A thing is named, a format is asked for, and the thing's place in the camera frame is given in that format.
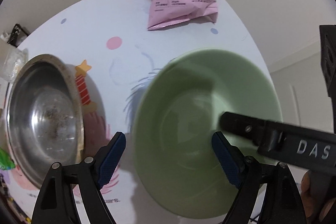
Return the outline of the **right hand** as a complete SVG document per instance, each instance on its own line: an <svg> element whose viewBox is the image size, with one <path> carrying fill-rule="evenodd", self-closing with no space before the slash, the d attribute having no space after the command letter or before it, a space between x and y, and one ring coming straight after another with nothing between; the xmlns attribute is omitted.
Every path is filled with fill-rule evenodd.
<svg viewBox="0 0 336 224"><path fill-rule="evenodd" d="M335 178L307 171L301 180L301 199L307 223L335 223Z"/></svg>

